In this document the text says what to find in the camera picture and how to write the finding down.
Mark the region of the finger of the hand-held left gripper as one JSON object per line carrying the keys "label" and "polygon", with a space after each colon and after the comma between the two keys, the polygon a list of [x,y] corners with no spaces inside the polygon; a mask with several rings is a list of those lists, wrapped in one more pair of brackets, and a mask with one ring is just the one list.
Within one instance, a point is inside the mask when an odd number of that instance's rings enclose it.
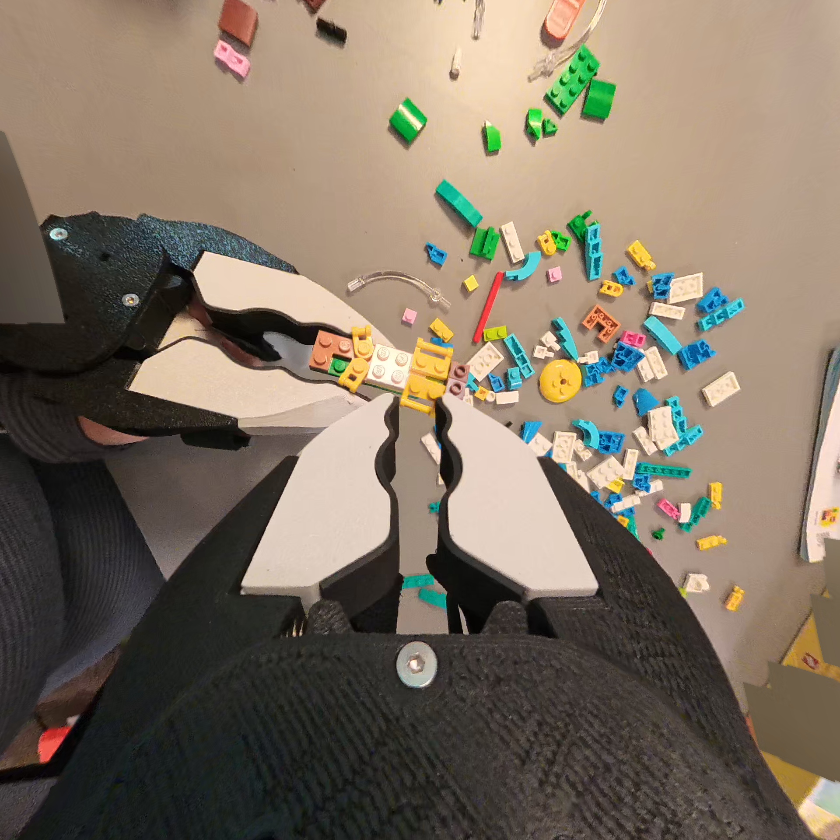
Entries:
{"label": "finger of the hand-held left gripper", "polygon": [[247,434],[316,434],[368,402],[308,368],[311,345],[268,337],[278,364],[245,366],[203,339],[179,339],[145,360],[128,389],[233,417]]}
{"label": "finger of the hand-held left gripper", "polygon": [[372,325],[344,300],[297,273],[204,252],[193,270],[191,317],[231,340],[310,351],[319,331],[349,339]]}

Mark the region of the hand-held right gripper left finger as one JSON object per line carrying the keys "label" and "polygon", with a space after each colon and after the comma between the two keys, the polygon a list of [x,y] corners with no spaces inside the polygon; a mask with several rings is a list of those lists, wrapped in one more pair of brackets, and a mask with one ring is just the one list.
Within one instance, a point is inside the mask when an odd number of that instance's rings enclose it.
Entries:
{"label": "hand-held right gripper left finger", "polygon": [[300,452],[245,576],[243,595],[379,599],[399,571],[399,401],[382,394]]}

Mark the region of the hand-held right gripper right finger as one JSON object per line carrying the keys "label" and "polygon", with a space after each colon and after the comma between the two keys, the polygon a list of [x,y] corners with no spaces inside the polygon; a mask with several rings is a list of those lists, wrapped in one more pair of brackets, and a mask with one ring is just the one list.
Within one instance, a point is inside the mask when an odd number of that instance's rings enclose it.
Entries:
{"label": "hand-held right gripper right finger", "polygon": [[438,512],[438,580],[462,602],[475,602],[449,583],[467,569],[511,597],[590,596],[598,584],[538,457],[510,429],[452,395],[436,406],[439,472],[446,492]]}

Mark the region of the assembled toy brick model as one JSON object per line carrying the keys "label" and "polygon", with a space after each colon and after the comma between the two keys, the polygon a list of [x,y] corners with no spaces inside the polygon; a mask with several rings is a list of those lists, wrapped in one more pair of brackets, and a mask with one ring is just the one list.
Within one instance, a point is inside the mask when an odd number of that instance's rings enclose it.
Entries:
{"label": "assembled toy brick model", "polygon": [[369,324],[352,327],[348,336],[319,330],[308,367],[330,375],[351,393],[367,385],[397,395],[401,407],[426,415],[446,394],[463,399],[471,375],[467,364],[454,360],[452,348],[419,339],[414,350],[400,350],[375,342]]}

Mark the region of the grey desk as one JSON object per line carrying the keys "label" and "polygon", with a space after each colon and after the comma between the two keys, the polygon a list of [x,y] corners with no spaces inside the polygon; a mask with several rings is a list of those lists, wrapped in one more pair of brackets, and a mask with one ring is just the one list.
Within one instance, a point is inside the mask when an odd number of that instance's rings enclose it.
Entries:
{"label": "grey desk", "polygon": [[[246,236],[338,295],[353,278],[402,270],[451,301],[456,352],[494,275],[471,231],[436,195],[447,179],[484,215],[513,222],[526,252],[590,209],[605,276],[639,239],[660,271],[705,274],[744,312],[708,333],[693,371],[662,353],[703,438],[665,497],[723,483],[694,534],[648,502],[641,535],[675,580],[707,575],[690,600],[736,691],[762,684],[823,588],[799,561],[813,438],[838,345],[838,2],[609,2],[589,47],[616,84],[610,117],[581,102],[533,144],[528,83],[550,2],[327,2],[345,46],[303,2],[251,2],[259,25],[245,81],[214,60],[221,2],[2,2],[2,131],[38,218],[97,211],[188,219]],[[463,50],[458,79],[448,72]],[[390,129],[410,98],[427,125]],[[487,155],[491,121],[502,148]]]}

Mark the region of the yellow round toy disc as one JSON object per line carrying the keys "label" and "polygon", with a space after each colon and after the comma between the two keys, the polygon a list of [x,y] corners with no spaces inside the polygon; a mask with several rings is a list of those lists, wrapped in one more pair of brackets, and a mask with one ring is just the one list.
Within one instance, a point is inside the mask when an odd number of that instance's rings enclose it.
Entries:
{"label": "yellow round toy disc", "polygon": [[542,397],[552,404],[566,403],[577,395],[582,382],[581,367],[576,362],[555,359],[542,369],[539,391]]}

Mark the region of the red toy bar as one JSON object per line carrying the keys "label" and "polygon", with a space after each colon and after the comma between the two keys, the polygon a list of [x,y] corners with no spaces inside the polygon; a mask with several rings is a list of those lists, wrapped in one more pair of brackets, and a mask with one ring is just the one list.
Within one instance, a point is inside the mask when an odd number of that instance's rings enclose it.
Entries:
{"label": "red toy bar", "polygon": [[490,288],[489,288],[489,291],[487,293],[487,298],[486,298],[484,307],[481,310],[481,313],[479,315],[478,322],[477,322],[477,325],[476,325],[476,329],[474,331],[474,335],[473,335],[473,338],[472,338],[472,343],[474,343],[474,344],[478,344],[482,340],[482,337],[483,337],[483,334],[484,334],[484,329],[487,326],[487,322],[489,320],[490,314],[492,312],[495,301],[497,299],[497,295],[498,295],[498,292],[501,288],[501,284],[504,281],[504,279],[506,278],[506,273],[507,272],[504,271],[504,270],[496,273],[493,281],[490,284]]}

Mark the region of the long teal toy brick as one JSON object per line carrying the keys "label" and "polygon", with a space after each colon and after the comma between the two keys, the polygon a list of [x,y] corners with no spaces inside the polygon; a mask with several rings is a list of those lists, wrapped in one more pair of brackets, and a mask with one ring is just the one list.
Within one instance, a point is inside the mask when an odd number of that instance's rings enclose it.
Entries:
{"label": "long teal toy brick", "polygon": [[436,187],[436,195],[441,198],[468,226],[476,228],[483,218],[475,205],[451,182],[442,180]]}

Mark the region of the green rounded toy brick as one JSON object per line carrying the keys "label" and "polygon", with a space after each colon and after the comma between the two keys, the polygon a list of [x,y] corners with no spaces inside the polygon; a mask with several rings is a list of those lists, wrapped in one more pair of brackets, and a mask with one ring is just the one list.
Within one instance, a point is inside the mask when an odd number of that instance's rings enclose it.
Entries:
{"label": "green rounded toy brick", "polygon": [[427,125],[426,114],[410,98],[404,98],[389,118],[390,129],[410,146]]}

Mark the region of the pink toy plate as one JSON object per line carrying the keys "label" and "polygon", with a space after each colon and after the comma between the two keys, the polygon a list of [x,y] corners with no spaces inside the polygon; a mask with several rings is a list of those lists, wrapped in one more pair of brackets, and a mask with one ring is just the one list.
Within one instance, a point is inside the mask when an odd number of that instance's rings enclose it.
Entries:
{"label": "pink toy plate", "polygon": [[239,53],[228,42],[219,39],[213,50],[213,57],[216,63],[234,74],[240,80],[247,78],[250,72],[250,60],[247,56]]}

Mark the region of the person's leg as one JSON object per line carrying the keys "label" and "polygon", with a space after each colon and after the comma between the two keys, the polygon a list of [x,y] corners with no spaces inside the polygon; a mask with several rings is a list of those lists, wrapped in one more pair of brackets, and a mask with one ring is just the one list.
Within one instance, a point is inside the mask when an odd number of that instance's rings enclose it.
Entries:
{"label": "person's leg", "polygon": [[164,576],[108,468],[1,455],[1,750],[129,636]]}

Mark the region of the brown sloped toy brick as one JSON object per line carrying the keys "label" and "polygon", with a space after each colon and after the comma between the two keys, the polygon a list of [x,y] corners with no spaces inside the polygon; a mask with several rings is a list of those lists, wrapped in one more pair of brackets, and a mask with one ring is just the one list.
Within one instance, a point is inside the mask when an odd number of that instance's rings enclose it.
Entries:
{"label": "brown sloped toy brick", "polygon": [[223,34],[232,37],[241,45],[251,48],[259,24],[259,14],[246,1],[223,1],[217,27]]}

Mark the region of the instruction booklet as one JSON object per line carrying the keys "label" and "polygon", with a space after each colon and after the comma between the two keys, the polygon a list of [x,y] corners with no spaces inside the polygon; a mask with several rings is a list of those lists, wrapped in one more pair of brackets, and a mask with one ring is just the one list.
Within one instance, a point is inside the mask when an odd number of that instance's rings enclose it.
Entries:
{"label": "instruction booklet", "polygon": [[838,536],[839,347],[836,346],[827,364],[818,413],[811,474],[801,526],[801,559],[808,563],[823,561],[826,539],[838,539]]}

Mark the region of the green curved toy brick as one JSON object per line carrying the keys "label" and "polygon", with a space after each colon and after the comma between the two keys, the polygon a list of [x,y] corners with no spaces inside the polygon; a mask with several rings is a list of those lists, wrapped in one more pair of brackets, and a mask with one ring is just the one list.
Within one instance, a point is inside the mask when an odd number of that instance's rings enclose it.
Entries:
{"label": "green curved toy brick", "polygon": [[616,95],[616,84],[595,77],[586,92],[581,116],[596,121],[605,121],[611,114]]}

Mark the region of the salmon toy piece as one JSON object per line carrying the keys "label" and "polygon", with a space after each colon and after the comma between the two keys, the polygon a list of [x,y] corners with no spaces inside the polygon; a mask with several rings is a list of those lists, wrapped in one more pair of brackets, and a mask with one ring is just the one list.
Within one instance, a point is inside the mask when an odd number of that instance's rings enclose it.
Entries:
{"label": "salmon toy piece", "polygon": [[565,39],[572,30],[585,1],[552,1],[543,20],[543,29],[553,40]]}

